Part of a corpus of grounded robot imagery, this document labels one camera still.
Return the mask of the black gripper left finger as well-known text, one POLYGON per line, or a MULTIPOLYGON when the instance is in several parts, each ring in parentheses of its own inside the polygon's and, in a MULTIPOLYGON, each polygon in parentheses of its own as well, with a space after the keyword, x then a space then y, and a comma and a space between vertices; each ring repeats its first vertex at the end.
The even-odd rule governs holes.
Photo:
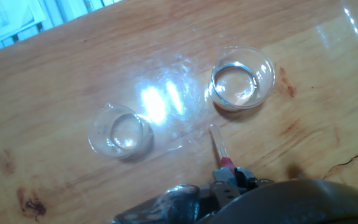
POLYGON ((227 204, 240 196, 231 180, 235 180, 234 174, 228 168, 220 168, 213 172, 214 182, 209 184, 209 211, 218 212, 227 204))

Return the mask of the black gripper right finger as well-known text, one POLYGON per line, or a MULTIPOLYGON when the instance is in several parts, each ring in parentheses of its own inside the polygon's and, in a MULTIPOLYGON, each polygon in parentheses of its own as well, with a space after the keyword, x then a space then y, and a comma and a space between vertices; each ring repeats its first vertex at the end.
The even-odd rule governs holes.
POLYGON ((242 189, 252 190, 257 187, 257 179, 250 170, 236 167, 235 178, 237 186, 242 189))

